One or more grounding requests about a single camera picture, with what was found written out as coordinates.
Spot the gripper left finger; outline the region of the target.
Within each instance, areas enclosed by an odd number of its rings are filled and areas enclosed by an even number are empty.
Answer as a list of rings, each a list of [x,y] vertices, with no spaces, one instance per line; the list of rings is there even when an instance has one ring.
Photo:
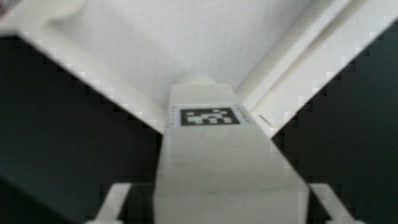
[[[153,224],[151,193],[149,184],[114,183],[85,224]]]

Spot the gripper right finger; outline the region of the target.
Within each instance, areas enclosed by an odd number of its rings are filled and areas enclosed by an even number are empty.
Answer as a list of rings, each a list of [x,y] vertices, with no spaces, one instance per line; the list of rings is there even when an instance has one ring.
[[[318,198],[320,204],[331,216],[325,224],[366,224],[357,220],[348,212],[343,202],[338,198],[336,192],[329,184],[311,183],[309,184],[315,196]]]

